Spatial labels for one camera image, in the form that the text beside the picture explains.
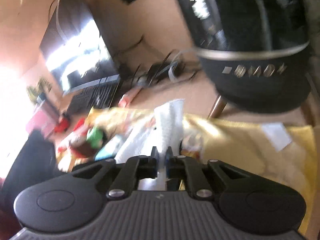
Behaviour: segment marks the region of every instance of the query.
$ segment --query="green object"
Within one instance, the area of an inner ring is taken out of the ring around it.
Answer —
[[[99,149],[102,146],[103,132],[97,126],[88,130],[87,142],[90,143],[93,149]]]

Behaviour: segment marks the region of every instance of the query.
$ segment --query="ribbed gray surface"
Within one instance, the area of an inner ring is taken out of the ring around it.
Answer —
[[[20,231],[15,240],[298,240],[295,232],[278,236],[244,233],[226,223],[207,201],[186,192],[136,191],[110,202],[87,226],[70,233],[44,235]]]

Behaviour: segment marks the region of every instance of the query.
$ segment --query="black keyboard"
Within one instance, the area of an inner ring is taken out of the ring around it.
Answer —
[[[103,84],[83,89],[72,98],[67,113],[83,113],[93,106],[98,109],[110,107],[118,85],[119,83]]]

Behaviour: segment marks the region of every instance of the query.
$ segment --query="television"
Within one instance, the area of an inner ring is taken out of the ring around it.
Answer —
[[[58,0],[40,50],[64,94],[120,79],[85,0]]]

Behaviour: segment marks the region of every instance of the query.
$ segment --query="yellow cloth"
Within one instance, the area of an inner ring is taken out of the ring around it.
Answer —
[[[148,120],[152,116],[153,112],[150,110],[92,109],[86,122],[102,126],[109,133],[116,134],[123,132],[134,122]],[[299,228],[300,233],[305,234],[317,186],[318,158],[310,126],[286,127],[293,142],[280,152],[275,151],[258,124],[207,120],[185,114],[183,127],[202,133],[204,150],[200,160],[203,163],[210,159],[219,159],[297,190],[307,204],[306,215]]]

